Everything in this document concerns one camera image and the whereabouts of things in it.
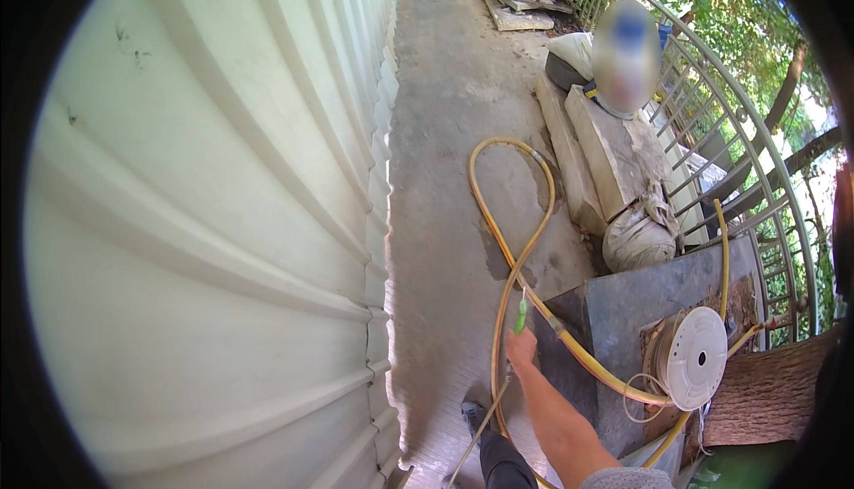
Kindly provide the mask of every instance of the hand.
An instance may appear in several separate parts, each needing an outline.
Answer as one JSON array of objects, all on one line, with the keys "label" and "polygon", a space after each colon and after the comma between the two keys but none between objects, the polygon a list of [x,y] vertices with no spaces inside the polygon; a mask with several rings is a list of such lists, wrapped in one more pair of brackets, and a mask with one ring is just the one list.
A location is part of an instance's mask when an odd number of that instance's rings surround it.
[{"label": "hand", "polygon": [[507,359],[513,365],[513,369],[517,372],[521,367],[528,365],[534,359],[536,352],[536,336],[525,326],[522,333],[513,334],[512,330],[507,330],[505,334],[505,346],[507,347]]}]

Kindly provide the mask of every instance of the white metal wall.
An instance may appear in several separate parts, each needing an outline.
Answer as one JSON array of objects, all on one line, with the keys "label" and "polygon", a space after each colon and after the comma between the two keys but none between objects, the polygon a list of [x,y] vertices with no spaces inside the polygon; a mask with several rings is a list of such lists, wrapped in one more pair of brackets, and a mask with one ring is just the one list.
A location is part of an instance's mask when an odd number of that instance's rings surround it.
[{"label": "white metal wall", "polygon": [[110,484],[379,487],[395,0],[95,0],[37,126],[32,317]]}]

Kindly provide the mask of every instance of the concrete floor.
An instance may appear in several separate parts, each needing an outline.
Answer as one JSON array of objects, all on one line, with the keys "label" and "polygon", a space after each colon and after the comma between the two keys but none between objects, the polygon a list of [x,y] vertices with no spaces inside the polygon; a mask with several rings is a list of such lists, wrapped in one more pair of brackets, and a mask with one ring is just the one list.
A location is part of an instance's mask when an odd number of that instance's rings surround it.
[{"label": "concrete floor", "polygon": [[[469,444],[459,413],[466,394],[488,404],[489,350],[509,268],[485,229],[467,177],[471,151],[491,136],[513,136],[547,155],[559,184],[557,211],[525,275],[547,300],[592,277],[589,252],[571,224],[540,107],[532,95],[545,65],[540,32],[499,33],[483,0],[398,0],[398,93],[390,134],[387,311],[392,315],[389,394],[400,410],[407,488],[435,488]],[[512,148],[477,162],[478,183],[514,253],[546,209],[539,166]],[[515,317],[518,293],[508,317]],[[518,382],[502,403],[528,463],[545,458]],[[483,486],[476,451],[461,486]]]}]

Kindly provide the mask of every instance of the spray wand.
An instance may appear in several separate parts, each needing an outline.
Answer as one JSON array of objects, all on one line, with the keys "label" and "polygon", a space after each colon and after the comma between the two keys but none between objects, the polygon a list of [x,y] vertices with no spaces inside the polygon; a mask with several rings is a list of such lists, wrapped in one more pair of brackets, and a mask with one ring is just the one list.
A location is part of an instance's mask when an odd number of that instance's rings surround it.
[{"label": "spray wand", "polygon": [[[513,329],[513,334],[521,334],[522,329],[525,327],[525,317],[528,315],[528,292],[527,288],[522,288],[522,299],[519,301],[519,314],[516,316],[516,327]],[[459,470],[463,468],[463,463],[465,462],[465,458],[471,454],[471,451],[474,450],[475,443],[480,439],[481,433],[486,429],[486,426],[489,424],[489,419],[492,418],[492,414],[495,413],[495,409],[498,407],[498,402],[501,401],[501,397],[504,396],[504,392],[507,390],[507,386],[510,385],[510,380],[513,377],[513,366],[510,365],[510,362],[507,362],[507,374],[504,380],[504,384],[498,390],[498,394],[495,396],[495,401],[493,401],[492,405],[486,412],[486,416],[483,418],[483,422],[481,422],[480,428],[475,432],[474,437],[471,438],[471,442],[469,443],[469,447],[465,449],[465,453],[463,457],[459,459],[457,463],[457,468],[454,469],[454,474],[451,476],[450,481],[448,481],[446,487],[449,489],[454,487],[454,480],[457,479],[457,474],[459,474]]]}]

